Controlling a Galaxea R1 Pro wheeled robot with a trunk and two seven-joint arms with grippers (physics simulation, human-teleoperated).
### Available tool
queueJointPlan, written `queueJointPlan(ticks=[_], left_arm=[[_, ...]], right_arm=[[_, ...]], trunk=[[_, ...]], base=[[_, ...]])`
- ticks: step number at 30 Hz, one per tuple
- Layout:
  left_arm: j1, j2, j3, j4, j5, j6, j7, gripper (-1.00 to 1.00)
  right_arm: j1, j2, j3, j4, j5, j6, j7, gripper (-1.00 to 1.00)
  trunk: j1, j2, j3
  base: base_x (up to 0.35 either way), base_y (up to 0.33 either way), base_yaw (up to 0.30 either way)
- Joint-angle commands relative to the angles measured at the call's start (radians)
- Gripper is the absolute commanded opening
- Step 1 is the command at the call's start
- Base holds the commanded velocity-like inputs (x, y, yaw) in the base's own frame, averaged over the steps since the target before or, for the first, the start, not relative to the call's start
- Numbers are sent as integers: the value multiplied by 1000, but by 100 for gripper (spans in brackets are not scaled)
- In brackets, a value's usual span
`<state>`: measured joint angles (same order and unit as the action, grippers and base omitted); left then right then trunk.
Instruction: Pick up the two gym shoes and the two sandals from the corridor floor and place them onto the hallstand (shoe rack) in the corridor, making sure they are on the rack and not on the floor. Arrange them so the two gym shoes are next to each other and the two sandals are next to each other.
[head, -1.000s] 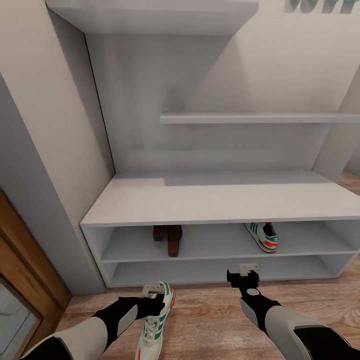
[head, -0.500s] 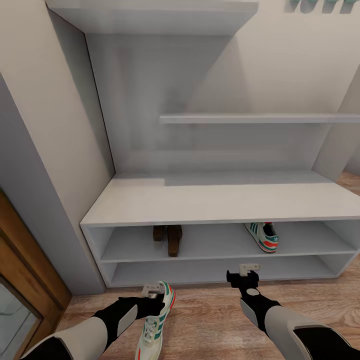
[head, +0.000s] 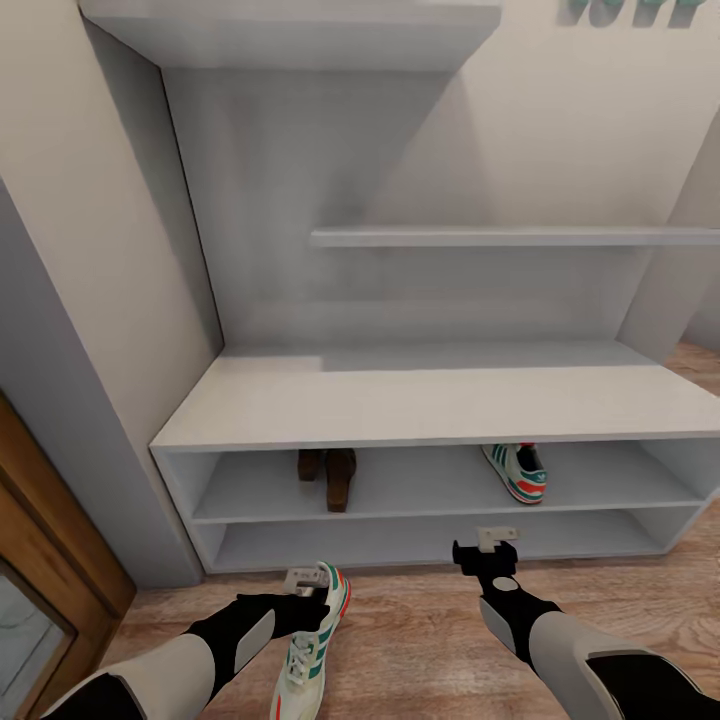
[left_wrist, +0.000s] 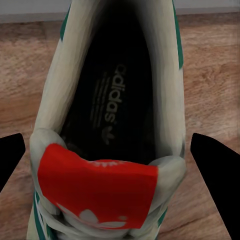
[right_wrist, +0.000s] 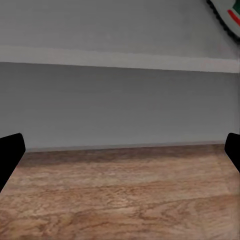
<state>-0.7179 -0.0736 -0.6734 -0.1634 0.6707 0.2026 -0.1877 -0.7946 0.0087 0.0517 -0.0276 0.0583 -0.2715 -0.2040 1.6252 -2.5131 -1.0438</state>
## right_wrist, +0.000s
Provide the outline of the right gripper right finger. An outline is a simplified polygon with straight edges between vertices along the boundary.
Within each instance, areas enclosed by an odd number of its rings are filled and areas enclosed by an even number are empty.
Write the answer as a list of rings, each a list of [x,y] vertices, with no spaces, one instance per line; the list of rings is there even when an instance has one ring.
[[[240,135],[229,133],[224,149],[235,167],[240,172]]]

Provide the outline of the gym shoe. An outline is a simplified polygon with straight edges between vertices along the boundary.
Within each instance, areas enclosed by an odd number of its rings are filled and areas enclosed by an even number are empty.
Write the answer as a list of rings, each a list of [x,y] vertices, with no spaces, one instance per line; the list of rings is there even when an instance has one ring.
[[[234,40],[240,42],[240,0],[207,0],[214,7],[214,13],[220,18],[220,24],[228,34],[234,36]]]

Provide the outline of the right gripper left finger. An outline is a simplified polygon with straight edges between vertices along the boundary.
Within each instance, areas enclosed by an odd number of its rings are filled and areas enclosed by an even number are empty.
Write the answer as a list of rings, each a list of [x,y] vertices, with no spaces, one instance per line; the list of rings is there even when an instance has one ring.
[[[21,133],[0,138],[0,192],[26,151]]]

